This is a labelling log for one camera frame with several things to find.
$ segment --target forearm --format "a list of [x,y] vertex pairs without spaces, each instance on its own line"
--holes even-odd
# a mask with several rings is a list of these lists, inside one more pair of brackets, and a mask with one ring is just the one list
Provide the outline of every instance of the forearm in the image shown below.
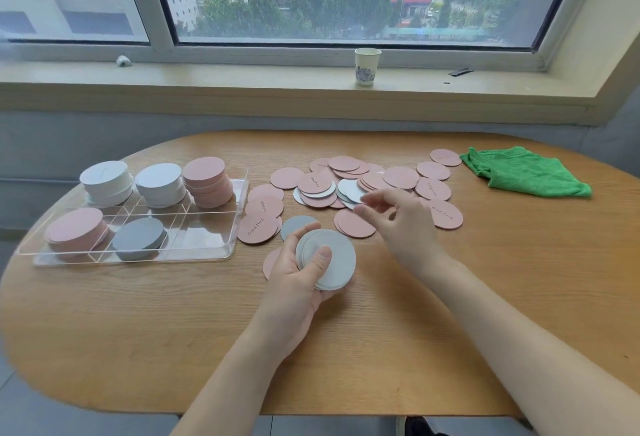
[[257,330],[247,328],[222,359],[172,436],[251,434],[278,367],[278,360],[269,354],[265,345]]
[[444,258],[421,278],[542,436],[637,434],[638,394],[526,318],[465,266]]

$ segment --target hand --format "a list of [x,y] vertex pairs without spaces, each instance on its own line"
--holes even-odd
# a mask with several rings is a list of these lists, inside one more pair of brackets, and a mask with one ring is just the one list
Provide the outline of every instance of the hand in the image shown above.
[[428,274],[446,253],[438,244],[428,208],[405,190],[384,189],[367,193],[353,212],[373,225],[389,250],[414,276]]
[[280,256],[276,260],[262,302],[253,316],[252,325],[274,350],[281,362],[305,338],[316,310],[324,300],[341,293],[353,283],[353,278],[342,289],[318,291],[316,282],[331,262],[331,249],[318,249],[312,261],[303,270],[296,263],[296,246],[307,232],[320,229],[320,222],[313,222],[296,230],[286,238]]

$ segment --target person's right arm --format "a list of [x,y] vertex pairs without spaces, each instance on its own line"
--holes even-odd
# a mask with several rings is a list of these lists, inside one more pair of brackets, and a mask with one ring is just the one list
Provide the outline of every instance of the person's right arm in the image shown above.
[[451,311],[541,436],[640,434],[640,396],[449,257],[417,199],[394,189],[362,200],[353,211]]

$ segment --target paper cup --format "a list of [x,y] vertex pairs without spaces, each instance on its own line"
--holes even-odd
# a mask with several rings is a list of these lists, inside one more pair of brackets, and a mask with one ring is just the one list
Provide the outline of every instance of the paper cup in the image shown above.
[[356,50],[356,83],[373,85],[378,70],[381,50],[376,48],[358,48]]

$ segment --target floral pattern on cup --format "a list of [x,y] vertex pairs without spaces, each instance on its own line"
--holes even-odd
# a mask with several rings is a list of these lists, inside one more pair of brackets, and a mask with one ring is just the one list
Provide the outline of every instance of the floral pattern on cup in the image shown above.
[[370,68],[360,68],[359,66],[356,66],[356,80],[360,82],[373,82],[375,77],[375,72]]

